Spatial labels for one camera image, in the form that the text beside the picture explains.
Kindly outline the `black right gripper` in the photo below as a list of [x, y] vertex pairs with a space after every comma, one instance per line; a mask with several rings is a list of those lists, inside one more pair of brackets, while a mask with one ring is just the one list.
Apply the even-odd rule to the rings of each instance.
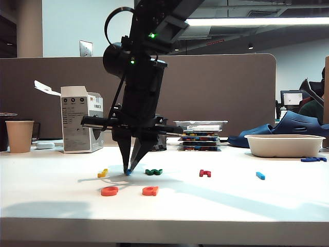
[[[167, 125], [166, 122], [167, 120], [163, 116], [157, 114], [147, 119], [146, 122], [140, 122], [124, 114], [122, 107], [116, 105], [111, 108], [109, 117], [84, 116], [81, 125], [101, 131], [111, 131], [112, 139], [119, 142], [123, 171], [128, 175], [136, 168], [139, 161], [152, 150], [157, 143], [157, 136], [181, 136], [182, 127]], [[132, 137], [136, 140], [130, 159], [131, 167], [128, 169]]]

